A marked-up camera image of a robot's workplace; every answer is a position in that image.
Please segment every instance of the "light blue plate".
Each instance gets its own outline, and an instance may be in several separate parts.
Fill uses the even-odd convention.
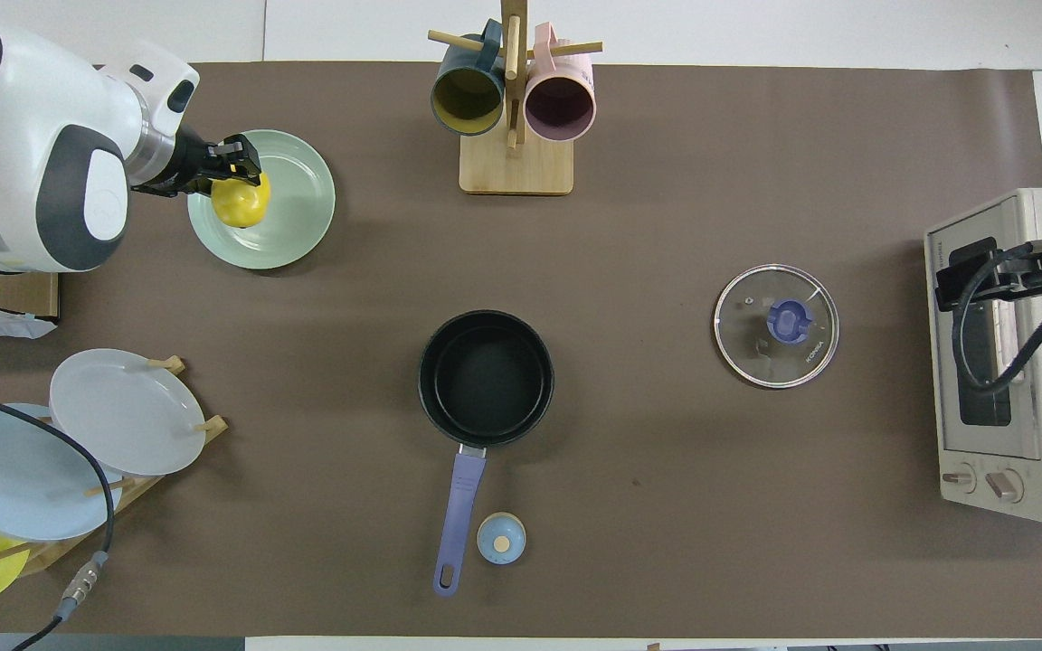
[[[507,566],[524,552],[524,537],[521,520],[500,510],[486,518],[476,529],[476,548],[490,564]]]
[[[9,407],[36,418],[50,416],[38,404]],[[123,476],[107,473],[108,482]],[[84,497],[99,485],[91,465],[57,437],[0,412],[0,535],[55,541],[94,531],[106,519],[102,495]],[[118,504],[123,490],[111,495]]]
[[[220,222],[210,197],[188,196],[188,217],[200,243],[224,262],[244,269],[276,269],[307,255],[327,233],[336,210],[336,185],[312,145],[291,133],[244,131],[272,184],[264,221],[247,228]]]

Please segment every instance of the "cable connector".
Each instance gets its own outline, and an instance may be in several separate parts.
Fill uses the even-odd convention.
[[[71,618],[74,609],[78,608],[79,603],[86,599],[86,595],[95,587],[96,582],[99,582],[99,575],[103,573],[103,564],[106,564],[106,552],[95,552],[91,556],[91,560],[79,568],[79,571],[75,573],[75,578],[71,579],[70,584],[67,584],[67,589],[63,591],[63,600],[58,602],[58,608],[54,610],[55,618],[61,618],[64,621]]]

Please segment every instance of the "mug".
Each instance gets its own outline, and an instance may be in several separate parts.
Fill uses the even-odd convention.
[[[593,61],[590,54],[550,53],[555,45],[569,45],[553,34],[553,25],[535,30],[534,60],[524,90],[524,120],[530,131],[547,141],[576,141],[590,131],[596,114]]]
[[[467,33],[466,37],[483,43],[480,51],[449,46],[433,82],[431,103],[443,127],[477,135],[495,127],[504,114],[504,61],[498,55],[501,24],[490,20],[480,36]]]

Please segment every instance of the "pink mug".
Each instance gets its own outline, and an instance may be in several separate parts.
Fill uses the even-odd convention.
[[[530,131],[547,141],[576,141],[590,131],[597,100],[590,54],[553,57],[550,48],[569,45],[553,34],[553,25],[538,25],[534,60],[524,89],[524,119]]]

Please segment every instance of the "handle hole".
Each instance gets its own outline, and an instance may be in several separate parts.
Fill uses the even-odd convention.
[[[452,587],[452,573],[456,572],[453,566],[442,566],[442,587]]]

